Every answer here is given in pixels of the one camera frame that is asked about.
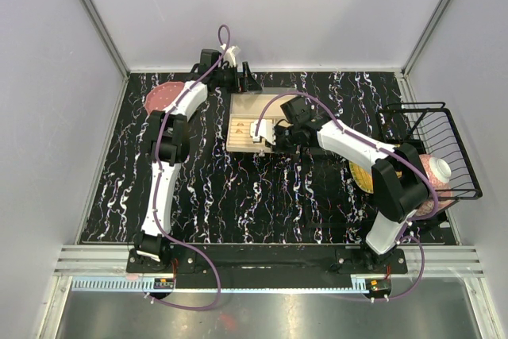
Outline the beige jewelry box with drawers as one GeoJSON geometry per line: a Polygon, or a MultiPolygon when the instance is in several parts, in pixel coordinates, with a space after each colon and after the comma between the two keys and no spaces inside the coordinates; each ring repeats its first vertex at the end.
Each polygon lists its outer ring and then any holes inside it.
{"type": "MultiPolygon", "coordinates": [[[[233,94],[230,104],[230,113],[239,114],[241,116],[253,116],[258,117],[261,115],[264,107],[279,93],[275,91],[269,91],[263,94],[233,94]]],[[[275,119],[275,126],[289,126],[285,115],[281,109],[281,105],[294,98],[294,95],[284,95],[281,98],[276,99],[265,112],[264,118],[275,119]]]]}

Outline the beige jewelry tray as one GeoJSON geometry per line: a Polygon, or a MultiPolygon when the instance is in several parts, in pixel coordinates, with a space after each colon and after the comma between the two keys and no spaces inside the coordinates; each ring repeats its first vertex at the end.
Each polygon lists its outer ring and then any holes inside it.
{"type": "Polygon", "coordinates": [[[275,145],[269,145],[262,141],[261,143],[253,143],[249,134],[250,124],[258,120],[258,117],[241,116],[239,114],[231,114],[229,118],[228,133],[226,139],[226,150],[228,152],[243,152],[256,154],[273,153],[275,145]]]}

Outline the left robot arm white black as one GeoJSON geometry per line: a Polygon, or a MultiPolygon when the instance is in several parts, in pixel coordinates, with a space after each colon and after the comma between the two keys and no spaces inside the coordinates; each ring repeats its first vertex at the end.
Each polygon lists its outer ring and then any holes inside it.
{"type": "Polygon", "coordinates": [[[183,163],[190,152],[189,121],[211,91],[232,94],[259,91],[247,62],[238,71],[237,46],[203,49],[200,61],[183,81],[167,81],[152,89],[144,102],[148,112],[146,143],[152,168],[147,212],[134,241],[135,253],[154,272],[171,264],[166,234],[171,227],[171,203],[183,163]]]}

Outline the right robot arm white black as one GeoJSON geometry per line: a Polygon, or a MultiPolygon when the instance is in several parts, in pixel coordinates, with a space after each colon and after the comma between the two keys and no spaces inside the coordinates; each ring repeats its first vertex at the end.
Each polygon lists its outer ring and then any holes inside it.
{"type": "Polygon", "coordinates": [[[428,198],[438,201],[417,149],[411,144],[377,141],[355,131],[337,118],[323,102],[310,94],[292,91],[278,94],[271,102],[287,97],[280,105],[289,122],[289,137],[296,145],[318,146],[359,165],[371,177],[378,208],[360,253],[360,263],[368,272],[379,272],[389,262],[388,252],[402,234],[417,209],[428,198]]]}

